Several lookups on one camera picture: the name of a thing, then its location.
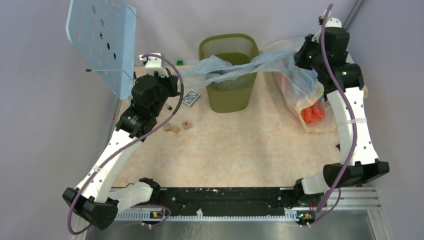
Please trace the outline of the blue plastic trash bag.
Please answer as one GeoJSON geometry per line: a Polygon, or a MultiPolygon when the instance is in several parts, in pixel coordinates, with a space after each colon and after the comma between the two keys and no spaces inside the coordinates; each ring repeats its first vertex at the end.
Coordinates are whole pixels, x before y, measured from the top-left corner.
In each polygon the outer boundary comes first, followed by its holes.
{"type": "Polygon", "coordinates": [[[212,55],[193,66],[182,68],[179,72],[185,84],[192,88],[202,88],[211,83],[234,81],[244,75],[259,72],[291,74],[298,68],[295,66],[294,54],[295,50],[287,48],[264,52],[245,64],[231,64],[212,55]]]}

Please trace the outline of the green mesh trash bin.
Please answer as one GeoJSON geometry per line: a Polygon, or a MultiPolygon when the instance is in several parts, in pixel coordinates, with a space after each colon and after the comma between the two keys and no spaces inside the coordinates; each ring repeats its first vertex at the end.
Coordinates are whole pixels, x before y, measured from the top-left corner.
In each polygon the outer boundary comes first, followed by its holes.
{"type": "MultiPolygon", "coordinates": [[[[199,59],[216,56],[231,67],[249,64],[259,55],[255,40],[242,33],[211,36],[199,45],[199,59]]],[[[243,73],[206,86],[209,105],[216,113],[232,113],[244,110],[249,103],[257,74],[243,73]]]]}

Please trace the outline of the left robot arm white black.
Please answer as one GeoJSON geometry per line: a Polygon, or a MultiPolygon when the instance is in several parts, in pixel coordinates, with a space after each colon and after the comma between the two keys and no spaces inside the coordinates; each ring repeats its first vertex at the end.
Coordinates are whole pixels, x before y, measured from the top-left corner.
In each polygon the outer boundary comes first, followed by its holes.
{"type": "Polygon", "coordinates": [[[138,203],[154,207],[160,202],[161,194],[155,190],[157,184],[150,179],[134,183],[116,194],[111,193],[111,188],[135,149],[175,116],[184,91],[181,73],[171,73],[168,68],[135,79],[129,107],[119,117],[103,153],[86,177],[62,194],[69,206],[68,219],[75,214],[87,223],[81,230],[74,230],[68,223],[72,235],[82,234],[90,227],[104,230],[120,212],[138,203]]]}

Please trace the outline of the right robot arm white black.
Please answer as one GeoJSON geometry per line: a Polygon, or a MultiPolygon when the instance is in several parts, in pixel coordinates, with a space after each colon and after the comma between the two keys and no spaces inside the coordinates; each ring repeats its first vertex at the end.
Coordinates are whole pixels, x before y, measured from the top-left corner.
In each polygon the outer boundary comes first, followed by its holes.
{"type": "Polygon", "coordinates": [[[296,181],[293,200],[307,206],[314,194],[334,188],[369,183],[389,173],[390,165],[381,161],[374,149],[364,109],[365,83],[360,66],[348,63],[350,34],[342,27],[326,27],[324,44],[313,34],[294,55],[295,65],[314,70],[323,85],[337,124],[340,162],[326,164],[322,172],[296,181]]]}

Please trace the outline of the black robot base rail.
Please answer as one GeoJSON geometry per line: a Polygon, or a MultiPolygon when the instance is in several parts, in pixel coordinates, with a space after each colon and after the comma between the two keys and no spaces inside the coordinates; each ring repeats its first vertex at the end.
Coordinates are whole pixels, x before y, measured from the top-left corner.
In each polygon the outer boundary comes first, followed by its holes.
{"type": "Polygon", "coordinates": [[[173,217],[198,211],[205,217],[268,217],[317,206],[322,196],[292,187],[167,187],[154,190],[149,203],[167,207],[173,217]]]}

